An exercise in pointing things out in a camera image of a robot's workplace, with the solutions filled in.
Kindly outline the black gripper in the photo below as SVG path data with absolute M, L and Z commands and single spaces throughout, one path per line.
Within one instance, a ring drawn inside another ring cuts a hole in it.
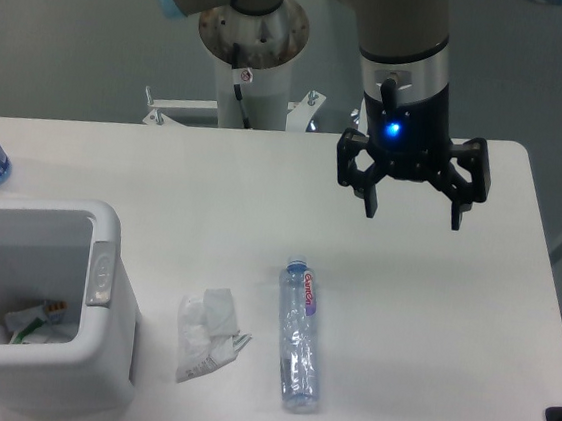
M 476 137 L 460 144 L 450 142 L 448 87 L 404 104 L 399 100 L 400 85 L 391 75 L 382 82 L 378 100 L 364 97 L 368 134 L 348 127 L 340 136 L 337 182 L 363 200 L 367 218 L 377 211 L 376 184 L 384 177 L 429 182 L 451 201 L 450 225 L 458 231 L 464 213 L 488 198 L 488 143 Z M 373 160 L 366 170 L 356 163 L 361 152 Z

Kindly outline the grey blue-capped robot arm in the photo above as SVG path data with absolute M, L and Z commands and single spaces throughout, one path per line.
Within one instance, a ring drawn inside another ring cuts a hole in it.
M 307 44 L 295 0 L 158 0 L 170 18 L 195 16 L 222 66 L 221 126 L 285 130 L 288 70 Z M 426 182 L 451 202 L 453 229 L 491 188 L 487 142 L 450 140 L 449 0 L 337 0 L 355 15 L 367 128 L 344 130 L 337 182 L 377 211 L 384 178 Z

